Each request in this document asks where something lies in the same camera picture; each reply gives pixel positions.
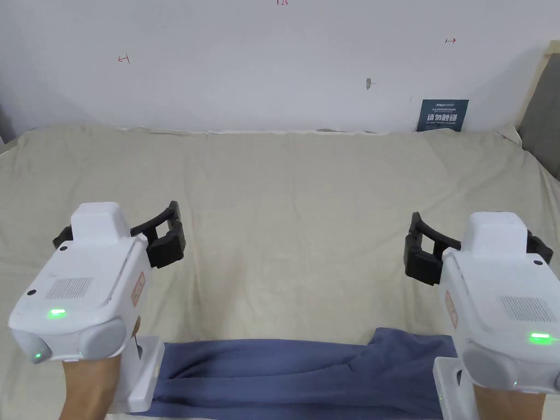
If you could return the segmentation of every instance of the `bed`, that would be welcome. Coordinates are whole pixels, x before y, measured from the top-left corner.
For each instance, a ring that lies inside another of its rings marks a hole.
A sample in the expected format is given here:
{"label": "bed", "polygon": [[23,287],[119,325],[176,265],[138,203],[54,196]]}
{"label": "bed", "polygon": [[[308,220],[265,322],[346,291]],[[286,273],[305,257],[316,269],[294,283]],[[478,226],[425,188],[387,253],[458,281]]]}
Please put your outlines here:
{"label": "bed", "polygon": [[[179,202],[185,258],[153,273],[141,334],[165,341],[367,343],[377,326],[444,333],[436,290],[404,275],[414,211],[461,238],[475,211],[517,213],[560,252],[560,183],[496,132],[195,134],[63,125],[0,156],[1,418],[56,418],[59,363],[27,362],[7,327],[82,202],[131,225]],[[558,257],[552,269],[560,276]],[[560,404],[547,399],[545,418]]]}

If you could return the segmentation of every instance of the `wrinkled sheet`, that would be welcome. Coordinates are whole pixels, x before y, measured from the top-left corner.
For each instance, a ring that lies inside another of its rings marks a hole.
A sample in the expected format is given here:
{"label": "wrinkled sheet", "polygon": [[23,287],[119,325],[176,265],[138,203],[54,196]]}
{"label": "wrinkled sheet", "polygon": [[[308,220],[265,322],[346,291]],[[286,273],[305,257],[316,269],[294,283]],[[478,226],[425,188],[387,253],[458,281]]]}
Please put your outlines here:
{"label": "wrinkled sheet", "polygon": [[442,418],[436,357],[449,335],[378,328],[365,345],[296,340],[166,344],[146,416],[220,420]]}
{"label": "wrinkled sheet", "polygon": [[[140,329],[167,342],[365,344],[378,326],[446,333],[436,289],[404,275],[414,211],[457,239],[472,212],[515,212],[560,251],[560,184],[512,129],[29,132],[0,156],[3,420],[53,419],[64,400],[60,364],[27,362],[7,320],[72,212],[82,202],[116,201],[133,226],[171,200],[181,208],[185,258],[153,271]],[[555,418],[551,405],[549,397],[546,410]]]}

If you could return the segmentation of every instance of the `blue towel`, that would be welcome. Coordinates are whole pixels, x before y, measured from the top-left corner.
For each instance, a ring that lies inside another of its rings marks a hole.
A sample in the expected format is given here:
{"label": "blue towel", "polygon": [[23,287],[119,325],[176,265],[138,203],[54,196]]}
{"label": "blue towel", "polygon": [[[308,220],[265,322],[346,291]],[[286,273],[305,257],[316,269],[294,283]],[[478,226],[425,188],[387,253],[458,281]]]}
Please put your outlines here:
{"label": "blue towel", "polygon": [[378,328],[366,346],[294,340],[166,344],[154,417],[218,420],[442,418],[437,356],[451,337]]}

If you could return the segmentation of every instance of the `wrist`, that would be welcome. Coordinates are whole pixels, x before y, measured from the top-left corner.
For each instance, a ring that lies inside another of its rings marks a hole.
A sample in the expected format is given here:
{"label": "wrist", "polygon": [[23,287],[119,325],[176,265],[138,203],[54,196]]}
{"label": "wrist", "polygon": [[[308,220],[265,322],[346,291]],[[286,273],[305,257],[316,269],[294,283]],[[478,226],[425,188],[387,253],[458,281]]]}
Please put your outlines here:
{"label": "wrist", "polygon": [[113,397],[114,392],[110,390],[88,390],[85,393],[67,389],[60,420],[103,420]]}

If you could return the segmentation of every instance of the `wall sign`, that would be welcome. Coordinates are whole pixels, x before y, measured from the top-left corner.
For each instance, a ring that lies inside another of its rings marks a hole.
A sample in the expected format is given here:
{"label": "wall sign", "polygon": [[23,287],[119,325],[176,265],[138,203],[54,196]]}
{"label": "wall sign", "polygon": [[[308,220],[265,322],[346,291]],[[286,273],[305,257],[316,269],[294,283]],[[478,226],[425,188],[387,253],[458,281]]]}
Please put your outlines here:
{"label": "wall sign", "polygon": [[468,99],[424,99],[416,131],[451,128],[461,131]]}

